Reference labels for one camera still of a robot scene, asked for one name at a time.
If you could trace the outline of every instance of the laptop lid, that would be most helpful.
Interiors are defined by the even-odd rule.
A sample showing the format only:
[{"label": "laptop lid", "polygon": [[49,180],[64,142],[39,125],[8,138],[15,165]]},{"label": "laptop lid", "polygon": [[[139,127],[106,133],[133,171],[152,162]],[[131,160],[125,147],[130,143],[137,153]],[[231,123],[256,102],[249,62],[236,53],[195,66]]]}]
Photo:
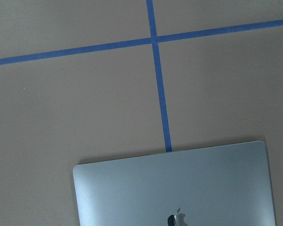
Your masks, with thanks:
[{"label": "laptop lid", "polygon": [[78,165],[81,226],[275,226],[255,141]]}]

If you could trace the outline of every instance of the floor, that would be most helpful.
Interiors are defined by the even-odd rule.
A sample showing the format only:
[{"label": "floor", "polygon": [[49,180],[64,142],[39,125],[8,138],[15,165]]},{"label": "floor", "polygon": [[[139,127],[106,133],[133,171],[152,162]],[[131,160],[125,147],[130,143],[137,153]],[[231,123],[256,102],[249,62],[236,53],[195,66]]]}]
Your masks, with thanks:
[{"label": "floor", "polygon": [[0,225],[79,225],[77,164],[253,140],[283,226],[283,0],[0,1]]}]

